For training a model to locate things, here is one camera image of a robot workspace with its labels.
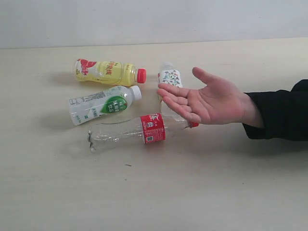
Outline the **person's open hand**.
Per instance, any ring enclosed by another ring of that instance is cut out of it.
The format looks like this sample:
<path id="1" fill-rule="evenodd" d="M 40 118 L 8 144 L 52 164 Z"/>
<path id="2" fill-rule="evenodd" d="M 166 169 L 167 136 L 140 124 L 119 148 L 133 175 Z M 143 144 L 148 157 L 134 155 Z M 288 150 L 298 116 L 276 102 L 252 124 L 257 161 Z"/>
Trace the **person's open hand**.
<path id="1" fill-rule="evenodd" d="M 161 83 L 157 93 L 167 106 L 191 122 L 206 125 L 242 123 L 263 128 L 264 123 L 255 103 L 231 82 L 207 73 L 199 67 L 193 75 L 205 84 L 199 90 Z"/>

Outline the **black sleeved forearm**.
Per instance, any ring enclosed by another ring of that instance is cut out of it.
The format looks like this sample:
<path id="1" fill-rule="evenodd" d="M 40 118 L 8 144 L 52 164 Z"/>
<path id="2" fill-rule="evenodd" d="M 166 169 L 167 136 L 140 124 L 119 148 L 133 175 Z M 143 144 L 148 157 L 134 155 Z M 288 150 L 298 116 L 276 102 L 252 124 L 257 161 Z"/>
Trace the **black sleeved forearm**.
<path id="1" fill-rule="evenodd" d="M 308 81 L 297 82 L 290 91 L 250 92 L 257 106 L 263 128 L 243 124 L 248 138 L 279 138 L 289 141 L 308 140 Z"/>

